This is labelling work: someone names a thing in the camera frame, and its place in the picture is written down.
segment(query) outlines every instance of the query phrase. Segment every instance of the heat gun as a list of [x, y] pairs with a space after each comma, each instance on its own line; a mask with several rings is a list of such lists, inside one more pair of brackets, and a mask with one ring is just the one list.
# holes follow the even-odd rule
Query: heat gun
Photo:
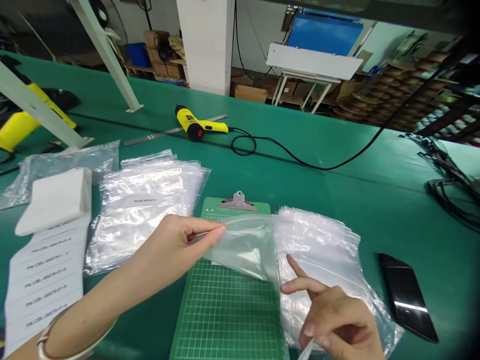
[[229, 132], [229, 127], [224, 122], [198, 120], [192, 112], [183, 105], [176, 106], [175, 114], [188, 138], [193, 142], [201, 141], [204, 137], [205, 130], [219, 133]]

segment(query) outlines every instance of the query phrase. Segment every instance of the bracelet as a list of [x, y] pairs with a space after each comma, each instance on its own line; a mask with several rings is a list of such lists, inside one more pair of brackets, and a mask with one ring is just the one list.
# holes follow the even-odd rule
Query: bracelet
[[[52, 327], [55, 325], [58, 319], [60, 319], [60, 317], [72, 306], [73, 304], [63, 309], [57, 316], [53, 318], [53, 320], [48, 324], [48, 326], [45, 329], [43, 329], [43, 331], [41, 332], [40, 338], [36, 342], [36, 346], [38, 348], [38, 360], [52, 360], [45, 351], [45, 343], [49, 339], [50, 331], [52, 330]], [[84, 360], [88, 358], [90, 355], [93, 354], [92, 349], [96, 347], [99, 344], [99, 342], [101, 342], [107, 336], [107, 334], [110, 332], [110, 330], [112, 330], [112, 328], [115, 326], [116, 323], [117, 323], [117, 319], [115, 319], [113, 324], [105, 331], [105, 333], [102, 336], [100, 336], [100, 338], [96, 340], [92, 345], [90, 345], [87, 349], [83, 350], [82, 352], [79, 352], [76, 355], [68, 357], [64, 360]]]

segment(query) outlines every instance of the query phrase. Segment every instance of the stack of plastic bags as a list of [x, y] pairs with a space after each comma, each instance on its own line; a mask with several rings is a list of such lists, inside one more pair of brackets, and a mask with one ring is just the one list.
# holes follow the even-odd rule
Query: stack of plastic bags
[[[309, 277], [329, 287], [340, 286], [348, 296], [365, 302], [375, 317], [384, 355], [390, 356], [404, 330], [365, 280], [358, 251], [360, 237], [345, 224], [289, 207], [282, 207], [278, 215], [242, 215], [223, 222], [228, 230], [207, 259], [270, 281], [278, 289], [279, 284], [296, 277], [287, 262], [287, 254], [292, 255]], [[312, 302], [306, 291], [278, 293], [286, 342], [300, 349], [298, 338]], [[324, 352], [317, 345], [313, 349]]]
[[124, 160], [100, 183], [100, 215], [92, 223], [84, 272], [96, 275], [125, 263], [167, 214], [191, 216], [210, 170], [179, 161], [171, 150]]
[[88, 168], [92, 183], [98, 184], [106, 174], [119, 169], [120, 140], [81, 149], [68, 148], [57, 153], [42, 153], [26, 157], [20, 164], [16, 179], [0, 193], [0, 209], [28, 204], [32, 199], [35, 180], [48, 178], [68, 170]]

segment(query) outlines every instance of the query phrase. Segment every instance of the metal clip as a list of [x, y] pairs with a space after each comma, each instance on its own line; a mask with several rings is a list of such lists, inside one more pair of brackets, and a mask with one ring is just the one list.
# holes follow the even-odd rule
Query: metal clip
[[233, 194], [232, 199], [224, 200], [225, 202], [221, 202], [218, 204], [219, 208], [227, 208], [227, 209], [237, 209], [237, 210], [246, 210], [246, 211], [253, 211], [257, 212], [258, 209], [251, 205], [252, 203], [245, 202], [245, 195], [241, 191], [237, 191]]

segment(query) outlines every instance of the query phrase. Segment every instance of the blue bin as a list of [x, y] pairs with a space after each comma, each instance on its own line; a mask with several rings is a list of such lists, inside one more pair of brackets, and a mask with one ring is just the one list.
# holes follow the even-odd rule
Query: blue bin
[[133, 66], [141, 68], [152, 67], [152, 63], [149, 59], [149, 54], [147, 53], [147, 47], [144, 42], [127, 44], [125, 47], [128, 51], [128, 55], [130, 55], [131, 64]]

